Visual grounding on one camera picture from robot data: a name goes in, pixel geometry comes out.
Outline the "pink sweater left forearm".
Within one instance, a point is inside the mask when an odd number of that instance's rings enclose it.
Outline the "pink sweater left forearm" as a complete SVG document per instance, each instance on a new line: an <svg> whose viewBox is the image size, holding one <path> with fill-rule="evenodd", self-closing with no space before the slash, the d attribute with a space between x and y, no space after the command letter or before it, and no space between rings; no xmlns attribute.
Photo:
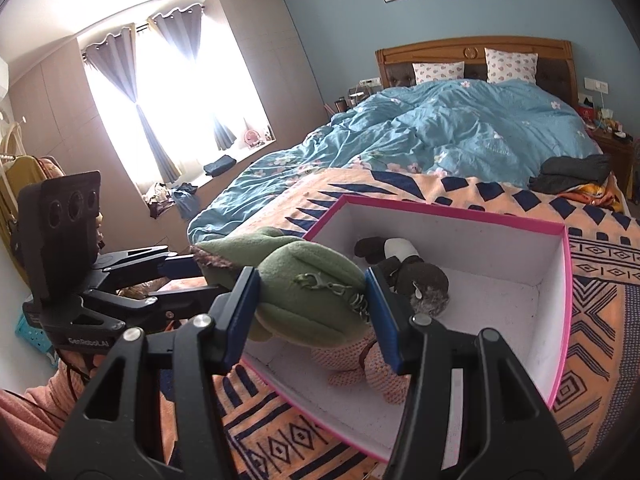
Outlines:
<svg viewBox="0 0 640 480"><path fill-rule="evenodd" d="M58 370L45 385L22 394L1 391L2 419L41 468L46 466L58 434L101 360L102 356L63 351Z"/></svg>

